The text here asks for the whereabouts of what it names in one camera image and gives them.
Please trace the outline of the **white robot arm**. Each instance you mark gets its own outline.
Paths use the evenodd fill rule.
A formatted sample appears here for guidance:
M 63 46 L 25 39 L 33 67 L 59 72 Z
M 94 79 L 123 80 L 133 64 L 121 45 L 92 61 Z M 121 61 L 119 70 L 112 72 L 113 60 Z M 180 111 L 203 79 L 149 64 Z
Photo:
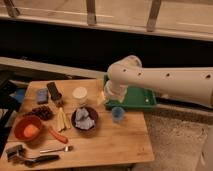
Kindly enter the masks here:
M 213 67 L 144 68 L 137 56 L 129 55 L 111 64 L 107 76 L 107 100 L 123 101 L 127 88 L 134 86 L 213 108 Z

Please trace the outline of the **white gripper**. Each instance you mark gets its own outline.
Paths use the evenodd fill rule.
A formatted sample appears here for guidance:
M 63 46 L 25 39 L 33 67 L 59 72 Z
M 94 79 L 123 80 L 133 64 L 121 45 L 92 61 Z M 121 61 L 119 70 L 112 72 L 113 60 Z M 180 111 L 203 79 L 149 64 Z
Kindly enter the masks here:
M 127 93 L 127 86 L 107 81 L 104 86 L 104 94 L 107 100 L 117 100 L 122 103 Z

